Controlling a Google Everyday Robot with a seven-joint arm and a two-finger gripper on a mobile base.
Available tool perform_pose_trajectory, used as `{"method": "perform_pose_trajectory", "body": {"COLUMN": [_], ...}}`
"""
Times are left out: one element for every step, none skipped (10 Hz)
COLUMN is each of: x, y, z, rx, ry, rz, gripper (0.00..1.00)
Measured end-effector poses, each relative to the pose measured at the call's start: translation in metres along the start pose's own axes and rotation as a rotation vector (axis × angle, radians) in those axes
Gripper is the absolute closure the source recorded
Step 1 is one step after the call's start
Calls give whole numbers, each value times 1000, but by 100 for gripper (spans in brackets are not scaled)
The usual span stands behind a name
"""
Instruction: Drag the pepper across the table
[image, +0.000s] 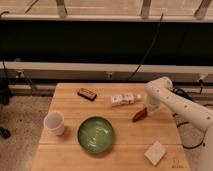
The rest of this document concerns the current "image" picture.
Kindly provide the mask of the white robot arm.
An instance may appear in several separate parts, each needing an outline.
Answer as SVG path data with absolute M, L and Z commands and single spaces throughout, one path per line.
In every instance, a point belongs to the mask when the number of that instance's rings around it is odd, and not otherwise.
M 203 131 L 204 147 L 199 158 L 198 171 L 213 171 L 213 109 L 176 95 L 172 88 L 173 83 L 168 77 L 146 83 L 145 106 L 152 113 L 163 103 Z

